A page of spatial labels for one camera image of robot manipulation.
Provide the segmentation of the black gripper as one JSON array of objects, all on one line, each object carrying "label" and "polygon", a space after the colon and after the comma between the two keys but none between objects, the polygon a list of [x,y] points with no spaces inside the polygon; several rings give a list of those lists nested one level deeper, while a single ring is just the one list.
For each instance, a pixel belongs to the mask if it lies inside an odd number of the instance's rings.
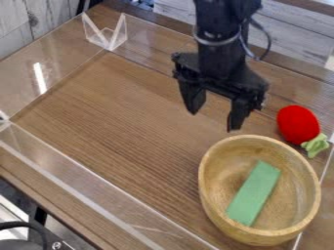
[{"label": "black gripper", "polygon": [[174,78],[187,111],[196,114],[210,91],[231,102],[227,132],[240,130],[246,118],[260,109],[268,83],[250,69],[242,49],[199,48],[198,52],[174,53]]}]

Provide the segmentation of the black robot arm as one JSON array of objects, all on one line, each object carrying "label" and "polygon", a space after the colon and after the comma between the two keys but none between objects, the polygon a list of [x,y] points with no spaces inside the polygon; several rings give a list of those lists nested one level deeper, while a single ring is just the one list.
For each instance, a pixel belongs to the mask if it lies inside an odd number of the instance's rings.
[{"label": "black robot arm", "polygon": [[250,28],[262,28],[252,15],[260,0],[194,0],[194,53],[175,53],[174,77],[190,113],[198,113],[206,93],[231,100],[227,130],[239,130],[254,110],[260,110],[268,83],[251,70],[247,59],[256,61],[248,47]]}]

